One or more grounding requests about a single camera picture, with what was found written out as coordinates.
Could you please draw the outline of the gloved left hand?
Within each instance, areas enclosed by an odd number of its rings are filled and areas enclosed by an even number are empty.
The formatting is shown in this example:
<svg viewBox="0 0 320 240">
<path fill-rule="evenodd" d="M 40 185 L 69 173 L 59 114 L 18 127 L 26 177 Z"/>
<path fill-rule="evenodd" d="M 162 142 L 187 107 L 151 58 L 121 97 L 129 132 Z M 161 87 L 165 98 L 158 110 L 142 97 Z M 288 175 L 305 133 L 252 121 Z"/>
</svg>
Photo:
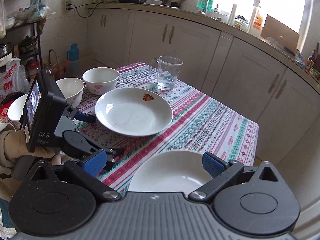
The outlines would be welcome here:
<svg viewBox="0 0 320 240">
<path fill-rule="evenodd" d="M 23 131 L 15 131 L 10 123 L 1 123 L 1 174 L 11 174 L 16 160 L 24 155 L 51 159 L 52 165 L 61 164 L 61 154 L 55 155 L 51 148 L 36 146 L 29 152 Z"/>
</svg>

